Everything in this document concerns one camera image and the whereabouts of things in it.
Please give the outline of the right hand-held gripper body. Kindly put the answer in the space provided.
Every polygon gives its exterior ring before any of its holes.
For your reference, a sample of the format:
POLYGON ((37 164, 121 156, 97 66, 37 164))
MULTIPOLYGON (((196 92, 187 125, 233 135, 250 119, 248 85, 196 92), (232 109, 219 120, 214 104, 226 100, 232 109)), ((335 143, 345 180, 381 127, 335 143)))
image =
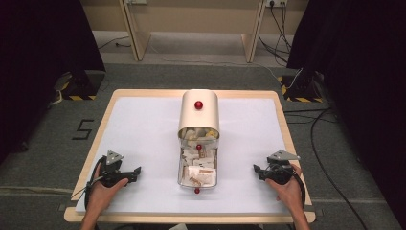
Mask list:
POLYGON ((293 176, 294 172, 290 161, 300 159, 300 156, 285 150, 278 150, 275 153, 272 153, 267 157, 268 173, 266 174, 266 177, 280 185, 286 184, 293 176))

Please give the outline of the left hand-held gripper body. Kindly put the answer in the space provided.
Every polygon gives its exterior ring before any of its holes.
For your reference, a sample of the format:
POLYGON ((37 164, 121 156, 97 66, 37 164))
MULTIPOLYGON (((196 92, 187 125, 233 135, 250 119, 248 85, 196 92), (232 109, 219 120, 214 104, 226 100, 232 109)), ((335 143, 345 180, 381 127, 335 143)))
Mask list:
POLYGON ((120 180, 127 178, 127 175, 120 171, 123 158, 122 155, 113 150, 109 150, 106 155, 101 157, 98 165, 100 182, 103 186, 111 188, 120 180))

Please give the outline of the person's left hand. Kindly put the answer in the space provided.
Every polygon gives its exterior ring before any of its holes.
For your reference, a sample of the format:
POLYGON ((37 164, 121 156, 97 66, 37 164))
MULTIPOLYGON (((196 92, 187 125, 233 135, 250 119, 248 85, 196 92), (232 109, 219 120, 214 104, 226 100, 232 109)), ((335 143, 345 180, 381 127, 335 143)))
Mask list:
POLYGON ((128 183, 128 179, 124 178, 117 182, 113 187, 105 187, 100 182, 95 182, 92 186, 91 194, 86 210, 96 211, 101 213, 110 204, 116 193, 128 183))

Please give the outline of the person's right hand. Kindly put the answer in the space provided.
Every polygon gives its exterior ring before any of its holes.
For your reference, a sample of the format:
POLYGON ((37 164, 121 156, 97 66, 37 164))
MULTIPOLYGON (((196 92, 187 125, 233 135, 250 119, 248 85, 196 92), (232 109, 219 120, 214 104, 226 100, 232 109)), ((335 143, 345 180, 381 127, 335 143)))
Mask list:
POLYGON ((265 182, 277 193, 277 201, 281 201, 292 216, 304 211, 302 190, 294 176, 284 185, 280 185, 272 179, 266 179, 265 182))

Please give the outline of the white table mat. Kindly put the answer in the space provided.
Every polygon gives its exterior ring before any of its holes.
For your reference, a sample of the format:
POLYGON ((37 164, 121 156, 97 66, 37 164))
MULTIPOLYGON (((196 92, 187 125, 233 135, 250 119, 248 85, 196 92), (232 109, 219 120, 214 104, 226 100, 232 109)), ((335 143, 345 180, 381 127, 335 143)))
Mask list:
POLYGON ((285 213, 275 192, 254 171, 285 147, 272 99, 219 100, 217 184, 195 193, 177 182, 180 144, 178 98, 123 97, 116 101, 96 154, 123 156, 124 172, 138 180, 111 201, 110 214, 276 215, 285 213))

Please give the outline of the short clear drawer red knob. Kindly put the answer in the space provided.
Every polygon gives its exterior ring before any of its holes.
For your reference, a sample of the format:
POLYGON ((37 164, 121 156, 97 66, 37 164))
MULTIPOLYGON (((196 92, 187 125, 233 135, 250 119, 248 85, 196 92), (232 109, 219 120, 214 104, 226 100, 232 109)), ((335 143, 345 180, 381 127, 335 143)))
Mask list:
POLYGON ((179 142, 184 149, 194 149, 196 150, 200 146, 203 150, 214 150, 218 148, 219 138, 215 139, 213 137, 200 137, 195 139, 181 139, 179 142))

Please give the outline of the pile of cream packets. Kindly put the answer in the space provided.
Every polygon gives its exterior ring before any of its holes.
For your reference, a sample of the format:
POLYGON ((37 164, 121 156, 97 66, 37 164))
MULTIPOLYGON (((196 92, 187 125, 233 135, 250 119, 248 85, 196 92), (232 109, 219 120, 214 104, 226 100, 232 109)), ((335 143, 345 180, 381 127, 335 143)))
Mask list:
POLYGON ((181 139, 195 139, 200 137, 219 138, 219 132, 214 128, 208 127, 186 127, 178 132, 178 137, 181 139))

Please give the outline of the beige box lid, red knob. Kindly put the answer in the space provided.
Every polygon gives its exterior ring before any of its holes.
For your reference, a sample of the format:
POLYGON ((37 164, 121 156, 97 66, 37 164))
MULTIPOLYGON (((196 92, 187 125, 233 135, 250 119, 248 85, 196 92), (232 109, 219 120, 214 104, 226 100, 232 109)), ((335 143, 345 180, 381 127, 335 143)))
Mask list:
POLYGON ((219 132, 218 97, 208 89, 191 89, 182 96, 178 131, 185 127, 210 127, 219 132))

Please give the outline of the stand base with hazard tape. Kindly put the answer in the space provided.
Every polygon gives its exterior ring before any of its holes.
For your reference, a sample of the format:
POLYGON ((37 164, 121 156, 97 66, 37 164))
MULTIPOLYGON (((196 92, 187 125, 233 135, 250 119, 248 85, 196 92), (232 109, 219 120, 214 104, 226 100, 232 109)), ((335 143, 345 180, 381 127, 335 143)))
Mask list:
POLYGON ((105 73, 98 70, 86 70, 85 85, 77 84, 70 72, 61 75, 54 86, 55 95, 53 103, 57 104, 64 100, 88 101, 95 100, 100 86, 102 85, 105 73))
POLYGON ((300 80, 297 76, 278 77, 283 98, 290 102, 321 103, 322 94, 313 79, 300 80))

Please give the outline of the dark curtain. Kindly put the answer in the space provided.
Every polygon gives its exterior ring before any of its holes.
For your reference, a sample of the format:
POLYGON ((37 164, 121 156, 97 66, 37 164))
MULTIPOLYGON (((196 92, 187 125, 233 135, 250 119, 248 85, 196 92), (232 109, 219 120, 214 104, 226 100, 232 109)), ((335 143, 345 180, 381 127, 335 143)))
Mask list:
POLYGON ((358 154, 406 230, 406 0, 308 0, 288 60, 324 76, 358 154))
POLYGON ((69 72, 104 69, 80 0, 0 0, 0 164, 30 135, 69 72))

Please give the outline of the light wooden desk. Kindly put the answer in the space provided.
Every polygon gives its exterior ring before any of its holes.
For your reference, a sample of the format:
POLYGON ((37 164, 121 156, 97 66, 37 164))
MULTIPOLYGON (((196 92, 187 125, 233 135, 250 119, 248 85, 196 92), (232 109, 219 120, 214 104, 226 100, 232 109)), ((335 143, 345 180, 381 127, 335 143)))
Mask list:
POLYGON ((119 0, 134 58, 141 61, 153 33, 238 34, 254 59, 263 0, 119 0))

